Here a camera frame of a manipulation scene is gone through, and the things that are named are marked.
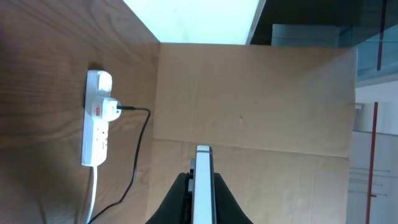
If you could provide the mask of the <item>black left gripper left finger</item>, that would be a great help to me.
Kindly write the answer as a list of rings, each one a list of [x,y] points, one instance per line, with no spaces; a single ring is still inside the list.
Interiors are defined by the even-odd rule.
[[[146,224],[190,224],[191,199],[188,192],[188,173],[180,173],[162,203]]]

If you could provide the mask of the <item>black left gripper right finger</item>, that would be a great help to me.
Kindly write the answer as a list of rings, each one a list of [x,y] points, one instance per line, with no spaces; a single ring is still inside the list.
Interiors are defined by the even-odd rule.
[[[217,224],[252,224],[219,173],[214,174]]]

